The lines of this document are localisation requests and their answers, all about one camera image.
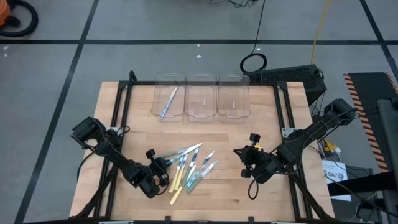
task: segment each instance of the orange vacuum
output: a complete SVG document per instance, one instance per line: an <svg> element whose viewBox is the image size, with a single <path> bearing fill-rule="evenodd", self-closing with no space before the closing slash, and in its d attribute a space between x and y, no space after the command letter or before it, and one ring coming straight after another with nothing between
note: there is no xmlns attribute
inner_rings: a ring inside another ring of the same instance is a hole
<svg viewBox="0 0 398 224"><path fill-rule="evenodd" d="M15 6L23 6L32 14L30 24L24 29L19 31L4 31L6 26L19 27L21 21L11 14L11 10ZM0 36L5 37L23 37L32 33L39 22L36 10L29 3L22 0L0 0Z"/></svg>

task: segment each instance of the wooden tabletop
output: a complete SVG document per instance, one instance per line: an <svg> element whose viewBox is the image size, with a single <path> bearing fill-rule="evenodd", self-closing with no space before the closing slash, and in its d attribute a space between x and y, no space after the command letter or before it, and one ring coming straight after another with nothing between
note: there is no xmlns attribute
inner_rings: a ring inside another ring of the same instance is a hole
<svg viewBox="0 0 398 224"><path fill-rule="evenodd" d="M103 82L95 110L98 118L109 127L113 112L117 82ZM302 83L288 83L289 96L295 125L305 128L312 123L307 99ZM244 168L233 149L250 144L250 133L261 135L259 145L269 152L281 143L274 93L271 86L250 86L251 115L243 123L222 123L218 119L210 123L189 122L185 117L181 122L160 122L150 111L154 86L133 86L129 105L127 125L131 130L125 135L122 153L129 159L148 164L145 152L154 148L163 154L182 147L202 142L196 165L213 150L210 162L219 163L197 185L191 194L184 189L174 205L169 205L172 194L148 199L141 190L127 183L121 173L118 175L112 211L114 220L164 220L170 215L172 220L213 220L246 221L253 216L256 221L294 221L289 181L284 175L274 175L265 184L259 185L257 199L248 198L248 186L252 179L240 176ZM280 92L284 120L287 117ZM119 110L120 122L124 96ZM98 188L103 158L89 158L81 169L70 215L77 214L89 201ZM174 178L178 162L168 169L170 181ZM322 162L317 152L307 148L303 153L303 166L309 191L325 211L334 216L331 200L323 175ZM302 196L298 190L302 217L305 212ZM108 192L104 194L101 214L104 214Z"/></svg>

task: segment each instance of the white cable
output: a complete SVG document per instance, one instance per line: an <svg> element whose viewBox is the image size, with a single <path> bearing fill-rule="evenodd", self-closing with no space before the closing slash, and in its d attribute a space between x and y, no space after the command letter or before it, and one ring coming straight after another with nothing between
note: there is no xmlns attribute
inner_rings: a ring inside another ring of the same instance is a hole
<svg viewBox="0 0 398 224"><path fill-rule="evenodd" d="M375 195L376 195L376 192L375 192L372 196L370 196L367 200L369 200L370 198L373 198ZM349 220L349 222L353 221L353 219L356 218L356 216L357 216L357 214L358 214L358 206L359 206L361 203L362 203L362 202L359 202L359 203L356 205L356 208L355 208L355 215L354 215L354 217L353 217L352 219Z"/></svg>

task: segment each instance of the knife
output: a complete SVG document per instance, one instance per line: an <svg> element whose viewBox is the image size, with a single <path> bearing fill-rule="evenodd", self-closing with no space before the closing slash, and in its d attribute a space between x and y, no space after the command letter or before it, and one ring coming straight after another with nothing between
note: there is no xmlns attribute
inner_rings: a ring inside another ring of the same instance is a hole
<svg viewBox="0 0 398 224"><path fill-rule="evenodd" d="M173 178L172 185L170 186L170 189L169 189L169 192L170 192L170 193L173 193L175 183L177 182L178 172L180 171L180 168L181 168L181 165L182 165L182 161L183 161L183 158L181 157L180 163L179 163L178 166L177 166L177 172L175 173L175 176L174 176L174 178Z"/></svg>
<svg viewBox="0 0 398 224"><path fill-rule="evenodd" d="M184 160L182 161L182 165L180 168L180 172L178 173L177 182L175 183L174 190L178 190L178 187L180 186L182 173L184 172L184 167L185 167L185 164L187 163L187 159L188 159L188 154L186 154L184 156Z"/></svg>
<svg viewBox="0 0 398 224"><path fill-rule="evenodd" d="M177 92L177 90L178 90L178 86L175 87L174 91L173 91L172 94L170 95L170 99L168 100L168 102L167 102L167 104L166 104L166 107L164 108L164 110L163 110L163 112L162 112L162 114L161 114L161 116L160 116L160 120L163 120L163 117L166 115L167 109L169 108L170 104L172 103L172 100L173 100L174 95L175 95L175 93Z"/></svg>
<svg viewBox="0 0 398 224"><path fill-rule="evenodd" d="M190 174L192 174L191 170L192 170L192 167L195 165L195 161L197 159L198 152L199 152L199 147L196 148L195 152L193 153L191 163L189 163L189 168L187 170L187 173L185 173L185 177L182 182L182 187L185 187L187 185L187 180L189 179Z"/></svg>
<svg viewBox="0 0 398 224"><path fill-rule="evenodd" d="M201 170L202 170L203 168L205 168L207 162L209 161L209 159L212 157L212 155L213 155L215 152L216 152L216 151L211 152L211 153L206 157L206 159L203 161L203 164L202 164L202 166L200 167L200 169L198 170L198 172L197 172L197 173L192 177L192 179L188 182L187 188L189 188L189 187L192 185L192 183L193 183L193 181L195 180L195 178L199 175L199 173L201 172Z"/></svg>
<svg viewBox="0 0 398 224"><path fill-rule="evenodd" d="M169 152L169 153L162 154L162 155L160 155L160 156L158 156L158 157L164 159L164 158L167 158L167 157L170 157L170 156L174 156L174 155L177 155L177 154L181 154L181 153L185 152L187 149L188 149L188 148L179 149L179 150L174 151L174 152Z"/></svg>
<svg viewBox="0 0 398 224"><path fill-rule="evenodd" d="M192 190L196 187L196 185L199 184L199 182L209 173L209 171L217 164L218 160L212 162L206 169L203 171L195 183L193 183L188 189L187 192L188 194L192 192Z"/></svg>
<svg viewBox="0 0 398 224"><path fill-rule="evenodd" d="M196 145L194 145L194 146L189 147L187 150L185 150L185 152L184 152L183 154L181 154L181 155L179 155L179 156L176 156L176 157L174 157L173 159L167 161L167 162L166 162L166 165L170 165L171 163L173 163L173 162L176 161L177 159L179 159L179 158L185 156L186 154L188 154L189 152L195 150L197 147L199 147L199 146L201 146L201 145L203 145L203 143L199 143L199 144L196 144Z"/></svg>

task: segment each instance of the black metal frame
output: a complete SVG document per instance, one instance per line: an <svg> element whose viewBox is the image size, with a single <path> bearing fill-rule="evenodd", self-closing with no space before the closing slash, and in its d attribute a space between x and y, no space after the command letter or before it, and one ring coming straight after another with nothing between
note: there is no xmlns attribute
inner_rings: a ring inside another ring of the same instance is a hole
<svg viewBox="0 0 398 224"><path fill-rule="evenodd" d="M111 126L117 126L117 120L118 120L118 113L119 113L119 108L121 104L121 96L123 93L123 90L126 88L126 97L124 100L124 108L123 108L123 114L121 118L121 127L125 126L127 123L127 116L128 116L128 110L129 110L129 103L131 99L131 92L132 88L134 85L155 85L155 81L137 81L137 78L134 74L133 71L130 71L129 74L129 80L128 81L119 81L118 85L118 91L116 93L116 99L115 99L115 104L114 104L114 109L113 109L113 115L111 119ZM284 100L285 100L285 105L286 105L286 111L287 111L287 118L289 120L289 126L291 128L294 128L294 119L293 119L293 113L292 113L292 108L290 105L290 98L288 94L288 89L287 89L287 84L286 82L263 82L262 80L259 82L250 82L250 85L256 86L272 86L274 89L274 96L275 96L275 105L277 109L277 115L278 115L278 120L279 120L279 126L280 126L280 135L282 138L282 141L284 140L283 135L282 135L282 128L285 127L284 123L284 115L282 112L282 106L280 103L280 95L279 95L279 88L282 89L282 92L284 94ZM101 177L99 181L99 185L101 186L103 183L106 182L107 177L110 176L110 172L108 173L108 166L109 166L109 161L107 159L104 160L103 162L103 167L101 171ZM304 170L303 167L299 167L299 172L298 176L300 177L300 180L302 181L302 184L304 186L307 186L305 183L305 175L304 175ZM112 213L112 208L113 208L113 201L114 201L114 194L116 191L116 180L117 180L117 175L112 175L111 177L111 183L110 183L110 188L109 188L109 197L108 201L106 204L106 212L105 216L100 216L100 210L102 206L102 198L103 198L103 192L105 191L105 187L102 188L102 190L98 190L96 192L96 196L101 195L98 199L97 204L94 207L94 212L93 212L93 217L71 217L68 220L54 220L54 221L48 221L48 222L35 222L35 224L48 224L48 223L98 223L98 222L104 222L104 221L111 221L111 213ZM313 219L312 216L312 209L311 206L308 202L308 200L303 197L304 205L305 205L305 213L306 213L306 218L302 218L300 215L300 207L299 207L299 200L297 198L297 191L296 191L296 185L293 180L289 176L289 188L290 188L290 194L292 197L292 207L294 211L294 217L296 222L305 222L305 223L336 223L336 220L317 220ZM165 220L134 220L135 224L150 224L150 223L161 223L161 224L176 224L176 223L186 223L186 224L200 224L203 223L203 221L172 221L170 216L166 216ZM259 222L259 221L254 221L254 217L248 217L247 221L243 222L236 222L236 221L208 221L205 222L206 224L209 223L214 223L214 224L271 224L272 222Z"/></svg>

